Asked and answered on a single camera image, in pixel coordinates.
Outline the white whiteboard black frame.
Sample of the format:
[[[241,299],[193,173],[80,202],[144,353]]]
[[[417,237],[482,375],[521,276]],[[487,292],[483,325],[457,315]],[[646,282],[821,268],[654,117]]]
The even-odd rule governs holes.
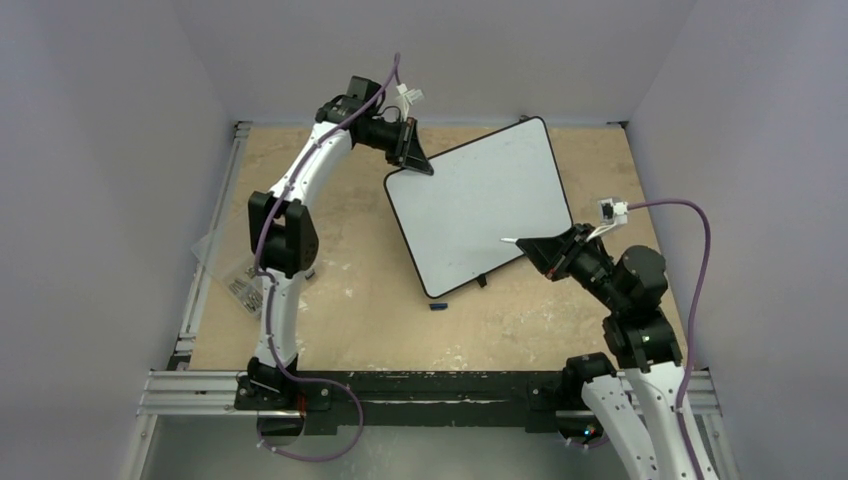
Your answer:
[[[546,122],[529,117],[434,155],[434,174],[383,181],[424,295],[443,297],[521,257],[501,238],[573,224]]]

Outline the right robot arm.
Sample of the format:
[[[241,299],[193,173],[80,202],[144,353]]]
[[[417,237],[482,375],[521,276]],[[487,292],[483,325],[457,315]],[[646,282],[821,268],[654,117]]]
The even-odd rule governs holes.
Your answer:
[[[546,279],[575,281],[609,312],[608,351],[569,358],[559,390],[594,414],[629,478],[715,479],[687,396],[691,374],[661,308],[666,260],[644,245],[614,259],[593,231],[576,224],[514,242]]]

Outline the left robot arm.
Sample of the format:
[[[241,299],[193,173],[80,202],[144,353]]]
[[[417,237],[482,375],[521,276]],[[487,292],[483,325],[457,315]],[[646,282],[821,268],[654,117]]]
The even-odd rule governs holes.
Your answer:
[[[272,408],[287,408],[298,395],[297,312],[302,285],[319,251],[310,207],[330,174],[357,145],[382,152],[391,166],[434,173],[419,140],[418,122],[410,114],[423,100],[423,91],[398,83],[392,106],[397,116],[388,120],[383,116],[387,89],[352,77],[345,93],[317,109],[308,142],[287,172],[269,191],[255,191],[248,199],[250,247],[263,304],[261,337],[246,379]]]

